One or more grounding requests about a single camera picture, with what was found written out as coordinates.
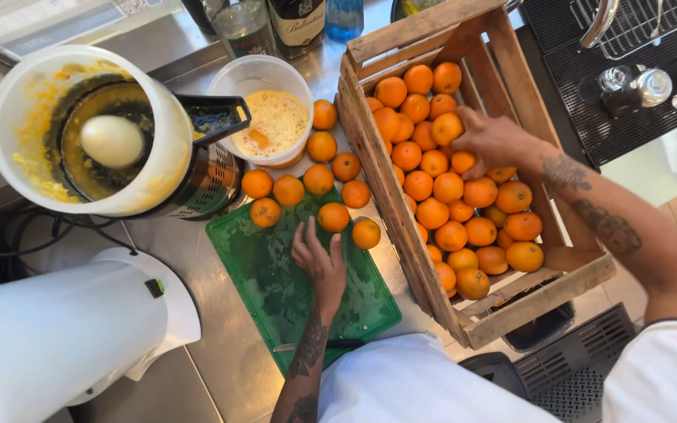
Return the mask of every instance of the white shirt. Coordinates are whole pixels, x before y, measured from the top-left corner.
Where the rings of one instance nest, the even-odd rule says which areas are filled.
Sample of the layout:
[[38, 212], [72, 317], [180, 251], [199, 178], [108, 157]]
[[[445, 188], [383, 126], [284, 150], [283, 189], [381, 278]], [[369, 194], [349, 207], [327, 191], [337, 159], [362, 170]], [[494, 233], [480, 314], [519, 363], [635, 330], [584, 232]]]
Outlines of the white shirt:
[[[458, 366], [440, 339], [371, 342], [323, 372], [320, 423], [550, 421], [557, 418]], [[605, 380], [603, 421], [677, 421], [677, 321], [647, 327]]]

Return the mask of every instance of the tattooed arm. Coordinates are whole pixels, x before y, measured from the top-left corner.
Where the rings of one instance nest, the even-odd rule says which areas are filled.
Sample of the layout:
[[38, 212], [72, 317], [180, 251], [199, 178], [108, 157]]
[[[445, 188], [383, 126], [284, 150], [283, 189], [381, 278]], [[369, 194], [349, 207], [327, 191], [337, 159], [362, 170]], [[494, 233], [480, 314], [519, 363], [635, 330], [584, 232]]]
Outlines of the tattooed arm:
[[452, 146], [478, 156], [478, 163], [464, 178], [502, 166], [539, 175], [644, 286], [649, 295], [644, 320], [677, 318], [677, 224], [508, 118], [491, 119], [468, 108], [456, 112], [467, 132]]
[[331, 238], [331, 254], [328, 255], [315, 236], [315, 218], [310, 217], [308, 223], [307, 245], [302, 242], [304, 228], [305, 224], [301, 223], [294, 233], [292, 257], [299, 267], [312, 275], [315, 299], [273, 410], [272, 423], [317, 421], [320, 372], [323, 370], [326, 341], [346, 288], [341, 235]]

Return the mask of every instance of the wooden crate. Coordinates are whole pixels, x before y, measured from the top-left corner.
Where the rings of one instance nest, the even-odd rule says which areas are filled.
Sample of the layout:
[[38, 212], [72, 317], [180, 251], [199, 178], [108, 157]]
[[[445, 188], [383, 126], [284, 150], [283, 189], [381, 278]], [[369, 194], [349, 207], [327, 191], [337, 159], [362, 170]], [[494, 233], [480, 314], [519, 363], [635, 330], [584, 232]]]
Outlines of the wooden crate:
[[[541, 180], [522, 172], [518, 178], [528, 184], [533, 193], [531, 210], [541, 217], [544, 226], [541, 246], [545, 263], [540, 270], [518, 276], [511, 269], [493, 277], [489, 295], [458, 310], [443, 291], [419, 236], [415, 218], [365, 101], [365, 96], [371, 95], [381, 79], [402, 76], [411, 66], [420, 63], [431, 66], [445, 61], [458, 63], [463, 74], [460, 101], [493, 117], [505, 115], [535, 136], [560, 146], [503, 4], [503, 0], [448, 0], [347, 43], [335, 101], [339, 120], [362, 161], [388, 235], [420, 308], [459, 343], [473, 349], [589, 291], [615, 274], [610, 254], [601, 248], [579, 216], [561, 199], [555, 199], [553, 208]], [[483, 42], [482, 33], [487, 33], [494, 56]], [[572, 246], [567, 246], [561, 234], [561, 217]], [[555, 275], [563, 277], [486, 315], [486, 310], [496, 303]]]

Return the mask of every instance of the knife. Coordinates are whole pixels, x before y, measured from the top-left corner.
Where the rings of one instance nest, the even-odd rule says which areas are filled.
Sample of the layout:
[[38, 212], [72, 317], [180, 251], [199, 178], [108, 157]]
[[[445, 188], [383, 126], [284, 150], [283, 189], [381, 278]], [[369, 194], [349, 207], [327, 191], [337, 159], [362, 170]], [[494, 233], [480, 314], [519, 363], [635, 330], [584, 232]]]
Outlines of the knife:
[[[365, 344], [362, 340], [329, 340], [326, 349], [358, 349]], [[273, 352], [293, 351], [299, 344], [282, 344], [273, 349]]]

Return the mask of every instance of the forearm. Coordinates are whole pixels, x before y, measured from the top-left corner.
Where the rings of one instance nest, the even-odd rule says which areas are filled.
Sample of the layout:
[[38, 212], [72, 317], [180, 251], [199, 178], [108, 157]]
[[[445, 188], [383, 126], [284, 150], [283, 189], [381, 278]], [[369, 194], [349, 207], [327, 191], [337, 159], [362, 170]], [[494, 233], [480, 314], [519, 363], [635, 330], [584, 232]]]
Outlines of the forearm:
[[273, 410], [272, 423], [317, 421], [317, 399], [326, 341], [335, 312], [320, 310], [315, 301], [305, 332], [289, 366], [284, 387]]
[[640, 197], [542, 142], [521, 168], [540, 174], [650, 297], [647, 321], [677, 317], [677, 225]]

